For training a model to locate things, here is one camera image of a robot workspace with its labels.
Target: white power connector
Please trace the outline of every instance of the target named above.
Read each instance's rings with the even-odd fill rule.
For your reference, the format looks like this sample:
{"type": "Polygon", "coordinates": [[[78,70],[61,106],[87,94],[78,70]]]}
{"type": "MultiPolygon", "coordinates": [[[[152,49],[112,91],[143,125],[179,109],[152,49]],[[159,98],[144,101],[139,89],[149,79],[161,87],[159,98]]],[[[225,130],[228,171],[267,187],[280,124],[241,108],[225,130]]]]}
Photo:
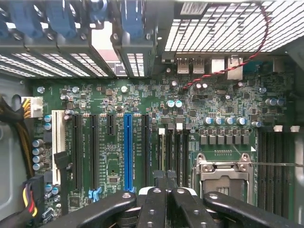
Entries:
{"type": "Polygon", "coordinates": [[[30,99],[30,117],[43,117],[43,99],[40,97],[23,96],[21,97],[21,103],[25,99],[30,99]]]}

